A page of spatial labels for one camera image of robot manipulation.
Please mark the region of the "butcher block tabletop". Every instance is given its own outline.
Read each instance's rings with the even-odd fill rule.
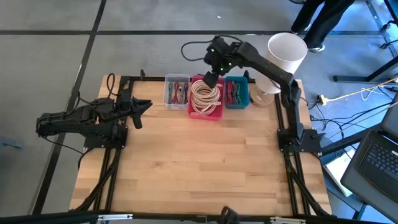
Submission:
[[[301,81],[298,84],[303,90]],[[112,212],[217,215],[227,205],[240,215],[292,215],[275,102],[266,108],[249,104],[244,110],[224,106],[221,121],[205,121],[189,118],[185,110],[168,110],[163,91],[164,82],[134,82],[133,96],[154,104],[142,115],[142,129],[127,120]],[[104,77],[99,98],[107,95]],[[303,100],[300,119],[312,127]],[[312,154],[300,155],[306,186],[331,213],[320,161]],[[79,206],[97,184],[103,156],[104,149],[94,149],[82,159],[70,208]],[[296,185],[295,190],[303,213]]]

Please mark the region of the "sneaker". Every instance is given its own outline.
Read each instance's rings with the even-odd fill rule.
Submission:
[[[308,30],[310,29],[310,27],[311,27],[311,24],[309,24],[309,25],[304,29],[304,31],[308,31]],[[299,34],[299,33],[298,33],[298,32],[293,32],[293,31],[292,31],[292,34],[297,35],[297,34]]]
[[[319,47],[314,47],[311,49],[308,49],[309,51],[311,51],[312,53],[319,53],[321,51],[323,51],[325,49],[325,46],[323,44],[321,44],[321,46]]]

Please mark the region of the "laptop keyboard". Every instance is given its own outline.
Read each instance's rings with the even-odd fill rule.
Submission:
[[[398,154],[395,155],[387,149],[374,144],[369,150],[366,162],[398,181]]]

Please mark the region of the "person's leg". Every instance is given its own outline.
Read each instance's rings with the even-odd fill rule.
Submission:
[[[318,17],[304,37],[309,49],[322,46],[329,32],[337,25],[347,8],[355,0],[326,0]]]
[[[307,0],[292,25],[292,32],[302,32],[306,27],[308,27],[313,14],[317,10],[318,6],[324,1],[325,0]]]

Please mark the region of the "blue bin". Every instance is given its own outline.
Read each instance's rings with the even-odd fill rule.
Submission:
[[[229,81],[234,81],[241,85],[241,91],[239,93],[242,101],[242,105],[229,105],[228,102],[228,92],[227,84]],[[225,105],[228,109],[245,109],[249,104],[249,88],[248,79],[246,77],[226,77],[225,78]]]

